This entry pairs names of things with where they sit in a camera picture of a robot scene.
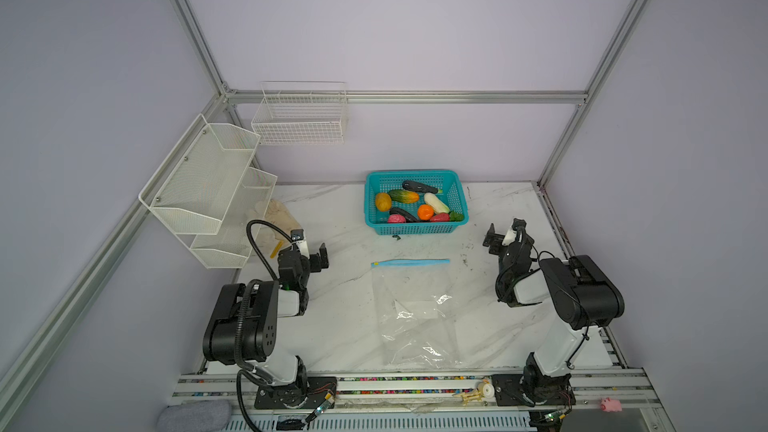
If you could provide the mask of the white radish toy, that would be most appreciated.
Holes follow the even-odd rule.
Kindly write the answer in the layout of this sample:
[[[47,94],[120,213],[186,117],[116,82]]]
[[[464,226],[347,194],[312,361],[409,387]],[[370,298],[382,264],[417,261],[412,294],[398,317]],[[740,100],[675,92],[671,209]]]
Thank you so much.
[[[434,193],[425,193],[423,195],[424,202],[426,205],[429,205],[433,210],[434,214],[449,214],[451,209],[442,201],[440,200]]]

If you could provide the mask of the clear zip top bag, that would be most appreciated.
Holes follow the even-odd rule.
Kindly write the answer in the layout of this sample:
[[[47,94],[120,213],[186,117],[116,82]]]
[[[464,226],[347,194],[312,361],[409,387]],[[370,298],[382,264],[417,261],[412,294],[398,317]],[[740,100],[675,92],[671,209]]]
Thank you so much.
[[[387,364],[420,370],[457,364],[455,281],[447,258],[372,264],[378,331]]]

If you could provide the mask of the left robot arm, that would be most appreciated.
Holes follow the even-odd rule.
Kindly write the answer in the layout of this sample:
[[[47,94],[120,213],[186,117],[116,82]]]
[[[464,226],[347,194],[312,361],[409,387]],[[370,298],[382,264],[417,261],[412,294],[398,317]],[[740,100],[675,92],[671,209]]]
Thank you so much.
[[[278,344],[278,320],[305,314],[309,278],[329,267],[327,248],[311,253],[302,229],[277,254],[276,280],[222,287],[202,341],[204,358],[236,366],[269,389],[308,386],[302,359]]]

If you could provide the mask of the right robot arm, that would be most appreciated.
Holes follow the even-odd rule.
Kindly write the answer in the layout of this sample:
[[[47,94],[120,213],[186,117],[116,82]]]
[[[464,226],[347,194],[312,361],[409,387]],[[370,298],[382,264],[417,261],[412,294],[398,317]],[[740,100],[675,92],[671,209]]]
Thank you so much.
[[[592,330],[624,314],[622,294],[590,256],[560,259],[536,249],[523,219],[515,218],[503,234],[490,226],[483,246],[498,258],[498,302],[519,308],[550,301],[558,316],[520,375],[507,381],[495,377],[497,400],[506,396],[515,404],[538,406],[569,397],[575,360]]]

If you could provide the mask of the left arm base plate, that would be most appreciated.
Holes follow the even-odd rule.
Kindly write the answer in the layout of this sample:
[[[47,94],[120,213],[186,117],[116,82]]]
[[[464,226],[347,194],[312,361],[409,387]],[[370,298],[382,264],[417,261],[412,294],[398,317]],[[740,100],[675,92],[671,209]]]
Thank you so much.
[[[299,377],[289,385],[257,392],[253,405],[256,410],[315,409],[326,396],[334,396],[338,380],[332,376]]]

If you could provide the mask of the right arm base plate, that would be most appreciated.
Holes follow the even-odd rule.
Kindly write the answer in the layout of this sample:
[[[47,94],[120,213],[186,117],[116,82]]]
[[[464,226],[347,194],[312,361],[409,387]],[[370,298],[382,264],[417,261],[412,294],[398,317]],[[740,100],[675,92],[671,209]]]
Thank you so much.
[[[491,385],[501,407],[572,406],[575,397],[570,385],[571,375],[561,377],[524,374],[495,374]]]

